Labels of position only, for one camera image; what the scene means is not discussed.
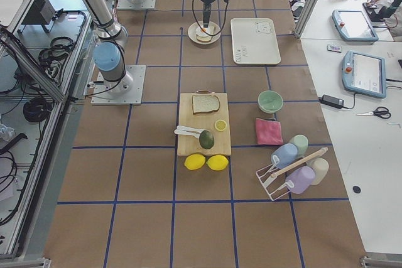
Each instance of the white plate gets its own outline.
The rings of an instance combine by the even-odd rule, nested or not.
[[[220,27],[218,24],[210,21],[209,24],[215,26],[215,32],[220,31]],[[197,40],[197,37],[195,36],[195,30],[197,29],[198,24],[197,22],[194,22],[193,24],[190,25],[190,27],[188,28],[187,34],[190,37],[190,39],[194,42],[196,42],[196,44],[202,44],[202,45],[208,45],[208,44],[212,44],[213,42],[217,41],[220,38],[220,33],[217,34],[216,36],[213,36],[211,41],[208,42],[202,42]]]
[[[281,62],[272,19],[234,18],[231,29],[236,64],[277,65]]]

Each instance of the pink napkin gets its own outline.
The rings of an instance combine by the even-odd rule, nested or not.
[[[282,130],[280,122],[256,119],[256,133],[258,144],[282,145]]]

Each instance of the scissors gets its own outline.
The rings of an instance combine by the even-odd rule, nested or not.
[[[374,110],[374,111],[370,111],[370,112],[366,112],[366,113],[359,113],[356,115],[359,115],[359,116],[374,115],[374,116],[379,117],[380,119],[389,119],[391,117],[391,113],[387,107],[377,107],[376,110]]]

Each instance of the tablet screen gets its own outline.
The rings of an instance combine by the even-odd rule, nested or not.
[[[339,17],[345,23],[342,32],[349,38],[375,37],[363,12],[339,11]]]
[[[353,86],[376,93],[382,93],[381,60],[355,53]]]

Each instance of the wooden stick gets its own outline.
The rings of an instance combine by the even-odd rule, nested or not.
[[[316,157],[319,157],[319,156],[325,154],[327,151],[328,151],[327,147],[322,147],[317,152],[314,152],[313,154],[310,154],[310,155],[308,155],[308,156],[306,156],[304,158],[299,159],[295,163],[292,163],[292,164],[284,167],[283,169],[281,169],[278,172],[272,173],[269,177],[276,178],[279,175],[281,175],[281,174],[283,174],[283,173],[285,173],[285,172],[297,167],[299,164],[305,163],[305,162],[309,161],[310,159],[313,159],[313,158],[316,158]]]

